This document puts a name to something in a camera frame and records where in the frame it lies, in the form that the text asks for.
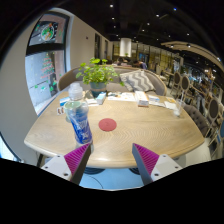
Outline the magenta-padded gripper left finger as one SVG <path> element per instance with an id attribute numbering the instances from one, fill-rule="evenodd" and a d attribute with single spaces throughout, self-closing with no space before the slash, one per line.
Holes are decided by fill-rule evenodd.
<path id="1" fill-rule="evenodd" d="M 42 169 L 78 185 L 82 179 L 91 154 L 89 143 L 72 150 L 66 155 L 56 155 Z"/>

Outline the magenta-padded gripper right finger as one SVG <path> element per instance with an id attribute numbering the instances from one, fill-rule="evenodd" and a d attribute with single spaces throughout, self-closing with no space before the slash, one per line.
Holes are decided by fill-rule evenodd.
<path id="1" fill-rule="evenodd" d="M 158 155 L 136 143 L 132 146 L 132 154 L 144 185 L 148 185 L 182 169 L 167 154 Z"/>

